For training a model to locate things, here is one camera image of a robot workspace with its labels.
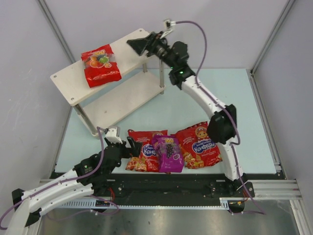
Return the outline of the purple grape candy bag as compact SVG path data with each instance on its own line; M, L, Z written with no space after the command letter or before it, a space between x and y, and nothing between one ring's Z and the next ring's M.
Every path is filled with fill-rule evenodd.
M158 157L160 173L181 173L184 159L175 135L155 135L152 145Z

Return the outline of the red fruit candy bag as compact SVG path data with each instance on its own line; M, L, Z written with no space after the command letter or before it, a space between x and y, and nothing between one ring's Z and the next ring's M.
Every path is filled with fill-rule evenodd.
M119 81L122 78L110 44L81 54L84 74L90 88Z

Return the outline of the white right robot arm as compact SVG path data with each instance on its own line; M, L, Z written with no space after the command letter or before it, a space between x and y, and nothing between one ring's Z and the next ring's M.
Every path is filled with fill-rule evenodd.
M189 67L187 44L177 41L169 46L162 33L150 33L145 38L127 40L127 44L138 56L156 56L170 67L169 78L172 85L191 96L205 111L209 118L207 133L217 144L224 162L224 174L236 189L242 189L251 196L245 175L239 164L236 146L241 139L237 129L237 110L234 105L226 105L216 98Z

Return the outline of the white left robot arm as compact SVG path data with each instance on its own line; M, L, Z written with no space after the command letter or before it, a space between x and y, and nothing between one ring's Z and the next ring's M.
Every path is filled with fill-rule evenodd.
M26 227L33 225L51 210L69 201L85 196L100 196L109 188L108 177L122 164L122 159L137 157L142 144L128 137L127 141L101 140L102 150L77 164L60 177L24 191L12 192L14 211L8 227L1 227L7 235L22 235Z

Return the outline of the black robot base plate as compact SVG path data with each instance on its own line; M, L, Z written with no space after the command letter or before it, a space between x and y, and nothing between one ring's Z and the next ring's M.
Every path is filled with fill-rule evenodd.
M153 193L196 193L209 197L249 197L255 196L253 184L246 174L234 182L222 174L111 174L105 177L101 196L121 198L131 192Z

